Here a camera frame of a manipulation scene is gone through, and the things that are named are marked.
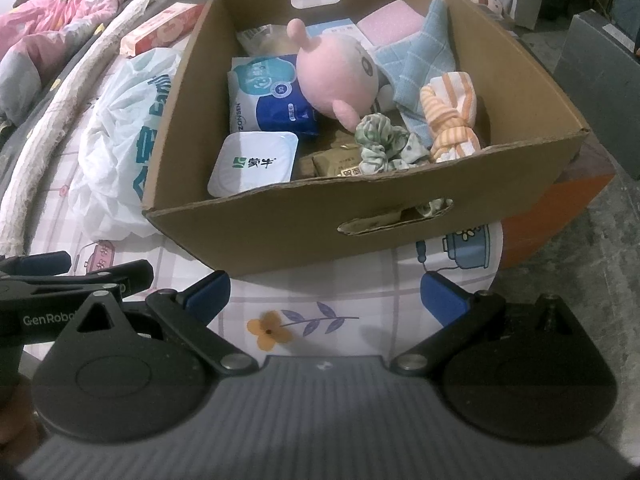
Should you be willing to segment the person left hand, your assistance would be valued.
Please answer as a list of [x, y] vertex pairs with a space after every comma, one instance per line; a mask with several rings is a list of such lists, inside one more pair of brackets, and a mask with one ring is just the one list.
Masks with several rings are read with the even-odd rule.
[[40, 430], [32, 406], [32, 384], [20, 376], [9, 401], [1, 409], [1, 458], [10, 465], [24, 462], [40, 445]]

